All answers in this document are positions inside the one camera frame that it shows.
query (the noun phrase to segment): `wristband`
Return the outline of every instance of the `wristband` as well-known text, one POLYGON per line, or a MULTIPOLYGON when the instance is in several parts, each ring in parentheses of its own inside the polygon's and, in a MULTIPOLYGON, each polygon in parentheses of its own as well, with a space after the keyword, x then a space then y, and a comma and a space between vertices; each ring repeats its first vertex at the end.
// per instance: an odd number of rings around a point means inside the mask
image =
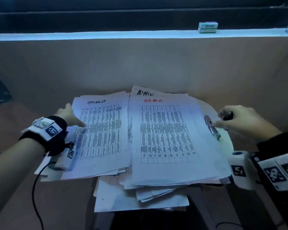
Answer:
POLYGON ((31 138, 39 142, 48 156, 58 155, 64 151, 69 144, 65 144, 67 123, 58 116, 49 116, 35 120, 30 127, 23 130, 24 133, 19 140, 31 138))

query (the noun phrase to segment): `window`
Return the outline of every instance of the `window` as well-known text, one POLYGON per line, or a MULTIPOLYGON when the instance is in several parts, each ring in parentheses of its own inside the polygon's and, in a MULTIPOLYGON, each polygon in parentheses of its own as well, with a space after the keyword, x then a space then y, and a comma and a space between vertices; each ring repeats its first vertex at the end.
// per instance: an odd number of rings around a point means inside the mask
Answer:
POLYGON ((286 27, 288 0, 0 0, 0 33, 286 27))

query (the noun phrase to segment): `black object in hand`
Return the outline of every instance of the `black object in hand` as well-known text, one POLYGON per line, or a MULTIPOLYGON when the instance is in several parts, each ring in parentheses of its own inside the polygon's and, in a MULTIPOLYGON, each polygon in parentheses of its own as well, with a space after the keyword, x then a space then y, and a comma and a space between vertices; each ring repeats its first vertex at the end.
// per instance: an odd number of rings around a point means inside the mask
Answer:
POLYGON ((234 113, 231 111, 231 112, 227 113, 226 115, 224 115, 223 121, 232 120, 233 117, 234 117, 234 113))

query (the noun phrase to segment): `black sleeve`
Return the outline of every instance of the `black sleeve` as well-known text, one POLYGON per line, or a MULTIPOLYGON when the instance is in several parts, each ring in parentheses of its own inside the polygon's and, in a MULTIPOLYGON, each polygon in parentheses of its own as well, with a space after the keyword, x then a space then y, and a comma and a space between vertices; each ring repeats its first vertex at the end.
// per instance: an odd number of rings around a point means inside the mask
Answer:
POLYGON ((282 133, 273 138, 258 143, 257 147, 260 151, 257 155, 260 160, 266 160, 276 156, 288 153, 288 133, 282 133))

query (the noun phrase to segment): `hand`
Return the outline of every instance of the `hand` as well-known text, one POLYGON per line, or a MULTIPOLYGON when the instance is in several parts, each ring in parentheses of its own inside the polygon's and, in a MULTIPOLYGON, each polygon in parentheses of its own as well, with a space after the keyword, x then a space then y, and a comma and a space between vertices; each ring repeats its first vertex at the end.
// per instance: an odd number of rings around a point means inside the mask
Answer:
POLYGON ((216 121, 212 123, 215 127, 228 129, 236 134, 255 140, 256 142, 266 141, 282 132, 271 123, 261 117, 253 108, 244 106, 225 106, 218 116, 222 119, 224 115, 233 112, 232 120, 216 121))
POLYGON ((54 115, 64 119, 66 121, 68 127, 71 127, 74 125, 77 125, 79 127, 85 127, 86 126, 86 124, 84 122, 82 122, 80 119, 78 119, 75 116, 70 103, 65 105, 65 109, 60 108, 54 115))

